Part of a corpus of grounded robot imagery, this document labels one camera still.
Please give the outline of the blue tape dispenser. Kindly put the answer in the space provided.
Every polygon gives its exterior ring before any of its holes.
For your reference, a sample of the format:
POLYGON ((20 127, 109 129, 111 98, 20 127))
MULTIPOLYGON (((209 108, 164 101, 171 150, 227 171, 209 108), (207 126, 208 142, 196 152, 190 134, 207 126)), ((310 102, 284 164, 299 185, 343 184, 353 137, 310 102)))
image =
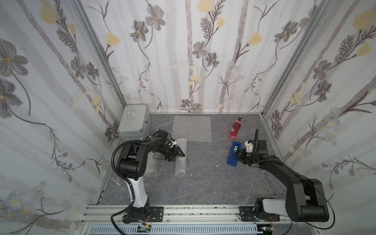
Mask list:
POLYGON ((236 158, 236 154, 241 150, 242 144, 238 142, 233 142, 230 148, 230 152, 227 158, 227 164, 230 166, 236 167, 238 164, 238 159, 236 158))

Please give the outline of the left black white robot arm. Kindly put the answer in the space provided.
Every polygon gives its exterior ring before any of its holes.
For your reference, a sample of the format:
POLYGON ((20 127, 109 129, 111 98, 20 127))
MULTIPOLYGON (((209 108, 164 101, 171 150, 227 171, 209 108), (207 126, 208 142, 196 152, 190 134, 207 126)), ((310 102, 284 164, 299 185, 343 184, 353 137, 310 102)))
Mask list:
POLYGON ((167 162, 186 157, 178 142, 164 130, 157 130, 143 139, 125 141, 114 150, 111 167, 114 173, 126 182, 131 198, 130 205, 120 213, 125 224, 149 221, 152 218, 143 179, 150 153, 162 154, 162 160, 167 162))

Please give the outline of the single bubble wrap sheet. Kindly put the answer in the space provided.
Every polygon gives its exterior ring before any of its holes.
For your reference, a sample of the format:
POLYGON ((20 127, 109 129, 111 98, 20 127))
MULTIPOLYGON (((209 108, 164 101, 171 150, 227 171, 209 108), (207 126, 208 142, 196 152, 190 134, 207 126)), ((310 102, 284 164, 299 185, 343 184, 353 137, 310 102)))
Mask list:
POLYGON ((146 171, 145 176, 151 177, 155 176, 157 173, 158 168, 158 161, 157 160, 158 153, 157 152, 150 152, 147 156, 147 165, 146 165, 146 171))

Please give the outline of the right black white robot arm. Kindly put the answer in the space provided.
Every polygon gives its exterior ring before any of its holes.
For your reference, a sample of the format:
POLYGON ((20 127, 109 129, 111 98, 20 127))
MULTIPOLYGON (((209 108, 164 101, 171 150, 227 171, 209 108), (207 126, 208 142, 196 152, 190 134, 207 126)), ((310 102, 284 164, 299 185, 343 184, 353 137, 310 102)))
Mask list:
POLYGON ((271 155, 265 140, 259 140, 259 130, 246 147, 236 153, 236 158, 248 166, 275 176, 284 186, 285 200, 258 198, 255 202, 254 216, 266 220, 270 214, 289 217, 293 222, 327 222, 330 218, 328 201, 322 183, 309 179, 290 167, 277 156, 271 155))

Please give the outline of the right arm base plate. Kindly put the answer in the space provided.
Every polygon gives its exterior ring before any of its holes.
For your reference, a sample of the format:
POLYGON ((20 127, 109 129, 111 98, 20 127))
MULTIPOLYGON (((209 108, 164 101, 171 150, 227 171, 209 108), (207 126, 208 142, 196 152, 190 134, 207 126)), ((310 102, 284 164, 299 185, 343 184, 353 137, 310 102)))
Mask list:
POLYGON ((279 215, 268 213, 255 213, 254 206, 240 206, 239 219, 242 222, 279 222, 279 215))

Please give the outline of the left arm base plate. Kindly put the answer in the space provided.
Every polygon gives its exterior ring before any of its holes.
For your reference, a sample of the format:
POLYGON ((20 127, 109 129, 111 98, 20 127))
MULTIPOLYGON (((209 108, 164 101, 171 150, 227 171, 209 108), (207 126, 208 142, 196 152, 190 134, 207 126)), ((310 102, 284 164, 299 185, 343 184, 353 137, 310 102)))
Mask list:
POLYGON ((129 224, 131 222, 162 222, 164 217, 164 207, 144 207, 129 208, 122 217, 122 222, 129 224))

